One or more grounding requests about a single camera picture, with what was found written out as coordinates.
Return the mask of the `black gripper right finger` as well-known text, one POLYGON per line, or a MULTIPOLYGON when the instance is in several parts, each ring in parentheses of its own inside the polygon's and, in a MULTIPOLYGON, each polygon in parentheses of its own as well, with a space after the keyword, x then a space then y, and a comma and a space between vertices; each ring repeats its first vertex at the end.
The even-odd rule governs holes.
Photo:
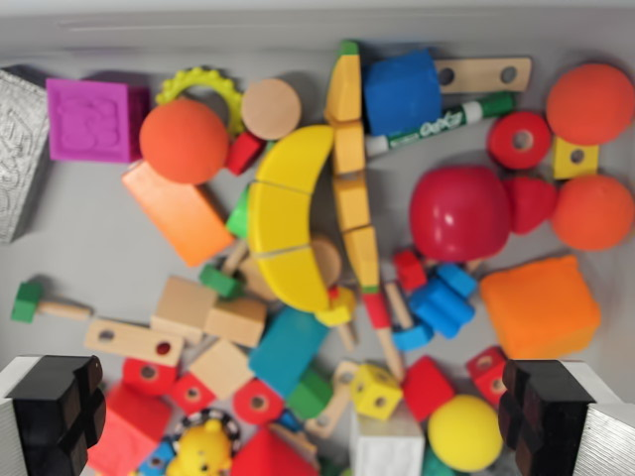
POLYGON ((634 405, 582 361, 507 361, 498 424, 522 475, 632 475, 634 405))

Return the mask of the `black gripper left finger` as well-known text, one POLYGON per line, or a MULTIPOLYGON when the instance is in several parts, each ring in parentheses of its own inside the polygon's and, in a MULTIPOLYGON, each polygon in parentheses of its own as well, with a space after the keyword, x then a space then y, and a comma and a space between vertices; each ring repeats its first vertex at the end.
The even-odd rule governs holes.
POLYGON ((26 355, 1 371, 1 473, 79 475, 106 404, 98 357, 26 355))

